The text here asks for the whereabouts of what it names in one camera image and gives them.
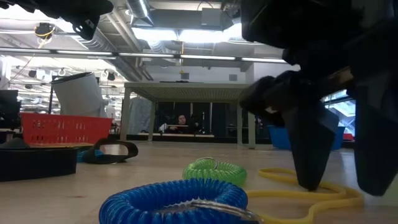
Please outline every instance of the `blue object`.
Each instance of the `blue object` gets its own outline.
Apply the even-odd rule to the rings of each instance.
[[[150,184],[110,196],[99,210],[100,224],[244,223],[239,217],[207,208],[178,212],[159,210],[195,199],[212,200],[245,209],[248,196],[239,187],[211,179]]]
[[[291,149],[289,135],[287,134],[286,128],[280,128],[273,125],[268,125],[267,128],[271,136],[272,145],[274,147],[278,149]],[[344,130],[345,127],[338,127],[335,141],[331,147],[331,150],[337,150],[341,148],[341,144],[343,143]]]
[[[83,154],[85,153],[86,151],[83,151],[83,152],[78,152],[77,153],[77,162],[83,162]],[[99,157],[99,156],[102,156],[104,153],[101,151],[101,150],[96,150],[95,151],[95,156],[96,157]]]

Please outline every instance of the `floor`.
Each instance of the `floor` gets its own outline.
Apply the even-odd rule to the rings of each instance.
[[[181,179],[186,165],[207,156],[243,166],[248,171],[246,190],[300,190],[257,176],[256,171],[261,167],[294,167],[289,151],[272,146],[249,150],[235,144],[137,142],[137,145],[139,155],[127,163],[78,164],[74,175],[0,183],[0,223],[98,223],[98,210],[108,196],[144,184]],[[115,147],[106,150],[123,153]],[[352,151],[332,152],[323,178],[358,189]],[[315,223],[398,223],[398,178],[383,198],[369,195],[365,198],[365,207],[325,211],[316,216]],[[249,209],[281,218],[300,218],[311,204],[267,198],[251,200]]]

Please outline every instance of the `red crate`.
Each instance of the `red crate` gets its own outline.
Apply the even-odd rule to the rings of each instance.
[[[107,138],[112,118],[21,113],[27,144],[94,144]]]

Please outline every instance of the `green coiled tube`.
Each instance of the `green coiled tube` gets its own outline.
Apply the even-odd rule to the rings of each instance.
[[[216,160],[199,159],[184,169],[182,177],[184,179],[211,178],[242,186],[246,180],[247,173],[241,166],[217,162]]]

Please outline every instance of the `white table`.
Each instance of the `white table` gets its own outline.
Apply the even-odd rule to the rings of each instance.
[[[123,113],[120,139],[125,141],[130,119],[130,94],[132,92],[152,102],[150,112],[148,141],[152,140],[157,102],[187,103],[234,103],[237,105],[238,144],[242,144],[242,108],[239,96],[248,87],[247,84],[211,84],[211,83],[125,83]],[[256,147],[256,130],[254,115],[248,113],[249,144]]]

